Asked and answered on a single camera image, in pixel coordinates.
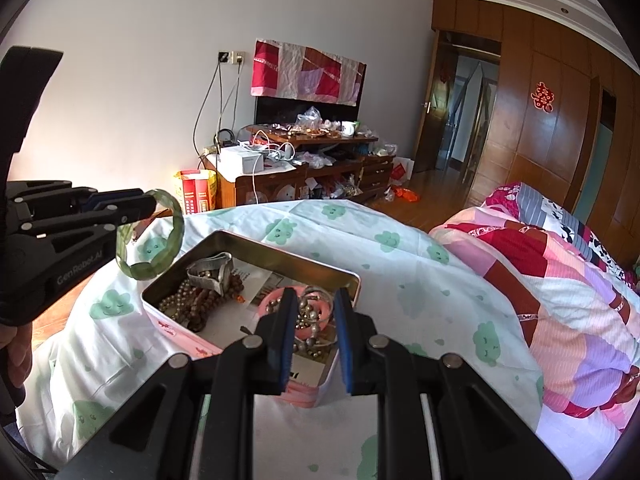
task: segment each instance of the wooden door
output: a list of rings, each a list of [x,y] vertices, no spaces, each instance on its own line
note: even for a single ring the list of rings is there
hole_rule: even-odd
[[[458,54],[440,44],[440,31],[437,30],[433,40],[424,109],[414,149],[414,173],[435,168],[447,123],[457,64]]]

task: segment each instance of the silver screw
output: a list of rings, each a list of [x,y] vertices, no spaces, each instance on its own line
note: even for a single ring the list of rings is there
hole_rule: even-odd
[[[169,366],[175,368],[184,368],[189,363],[189,358],[186,354],[176,354],[169,357]]]
[[[460,368],[464,361],[458,354],[444,354],[442,362],[447,368]]]
[[[262,345],[262,338],[259,335],[248,335],[244,339],[242,339],[242,344],[245,348],[249,350],[254,348],[260,348]]]
[[[389,338],[386,335],[376,334],[369,338],[369,344],[373,348],[386,348],[389,344]]]

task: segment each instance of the white wall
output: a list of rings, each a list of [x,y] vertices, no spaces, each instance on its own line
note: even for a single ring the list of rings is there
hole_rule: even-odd
[[[458,58],[458,66],[456,67],[456,77],[469,77],[475,70],[478,62],[482,65],[484,76],[498,81],[498,66],[485,61],[479,61],[467,56]],[[482,72],[478,69],[469,81],[466,87],[465,101],[462,103],[462,114],[460,115],[460,126],[456,136],[456,143],[453,145],[451,152],[452,158],[464,162],[466,148],[471,138],[471,130],[476,120],[476,111],[478,108],[478,97],[480,95],[480,85],[482,83]]]
[[[0,46],[63,50],[11,177],[99,189],[164,187],[196,162],[191,133],[218,50],[256,38],[367,63],[360,118],[408,155],[424,100],[432,0],[32,0]],[[236,125],[249,124],[249,63]],[[223,67],[225,94],[235,66]],[[210,143],[214,88],[198,128]],[[223,126],[230,127],[228,111]]]

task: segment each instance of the wall outlet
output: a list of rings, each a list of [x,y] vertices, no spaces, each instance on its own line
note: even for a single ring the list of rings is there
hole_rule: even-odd
[[[220,50],[218,62],[220,64],[239,65],[244,61],[246,53],[241,50]]]

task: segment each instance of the bed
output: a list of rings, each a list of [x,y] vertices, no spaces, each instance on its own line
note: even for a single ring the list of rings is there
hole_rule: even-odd
[[[462,355],[574,478],[587,479],[638,403],[640,298],[561,235],[524,225],[519,211],[491,202],[458,213],[429,235],[348,201],[216,210],[186,218],[180,254],[224,229],[356,272],[362,279],[357,309],[373,316],[380,332],[418,354]],[[170,219],[155,220],[129,253],[148,259],[170,229]],[[498,234],[506,232],[517,240],[505,242]],[[542,276],[518,260],[516,249],[523,247],[539,263],[538,274],[545,266]],[[107,264],[78,297],[65,329],[36,350],[18,426],[30,450],[53,465],[73,456],[179,350],[142,307],[148,283]],[[532,304],[535,313],[527,311]],[[535,330],[524,328],[532,321]],[[606,358],[591,358],[588,343],[600,345],[596,353]],[[314,409],[261,397],[255,477],[373,479],[375,438],[375,399],[347,397],[339,373]]]

